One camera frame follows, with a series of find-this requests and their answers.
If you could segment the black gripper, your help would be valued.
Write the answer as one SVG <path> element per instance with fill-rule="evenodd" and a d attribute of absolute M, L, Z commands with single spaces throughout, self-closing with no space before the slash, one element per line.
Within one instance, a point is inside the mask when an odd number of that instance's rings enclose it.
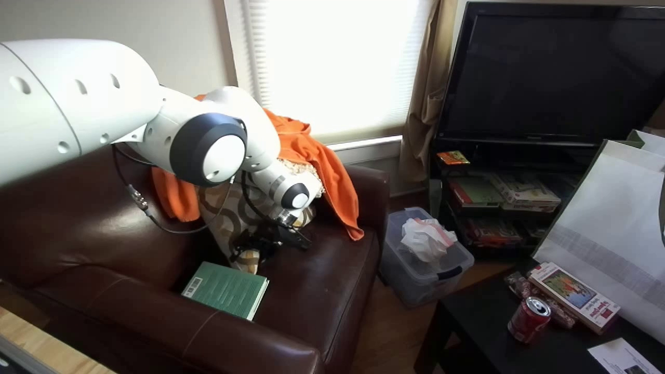
<path fill-rule="evenodd" d="M 282 247 L 307 250 L 312 240 L 279 220 L 262 217 L 256 229 L 245 229 L 234 238 L 234 253 L 256 250 L 260 257 L 269 257 Z"/>

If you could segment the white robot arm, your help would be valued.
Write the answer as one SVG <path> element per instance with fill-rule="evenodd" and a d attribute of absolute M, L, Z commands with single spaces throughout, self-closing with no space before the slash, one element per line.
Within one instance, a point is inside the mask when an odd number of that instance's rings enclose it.
<path fill-rule="evenodd" d="M 309 247 L 292 221 L 321 182 L 281 158 L 279 132 L 246 90 L 225 85 L 195 100 L 108 39 L 0 43 L 0 184 L 110 142 L 199 186 L 232 178 L 257 186 L 275 204 L 265 217 L 274 238 Z"/>

